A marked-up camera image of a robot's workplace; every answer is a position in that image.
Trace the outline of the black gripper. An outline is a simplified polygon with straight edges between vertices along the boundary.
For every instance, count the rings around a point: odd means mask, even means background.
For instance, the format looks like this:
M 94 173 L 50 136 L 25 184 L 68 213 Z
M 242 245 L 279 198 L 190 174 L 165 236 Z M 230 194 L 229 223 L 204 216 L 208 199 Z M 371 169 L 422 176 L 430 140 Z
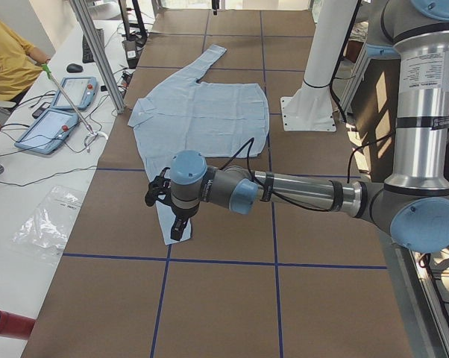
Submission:
M 172 212 L 175 214 L 175 221 L 170 231 L 170 237 L 173 240 L 182 240 L 188 221 L 197 213 L 197 206 L 182 208 L 173 204 Z

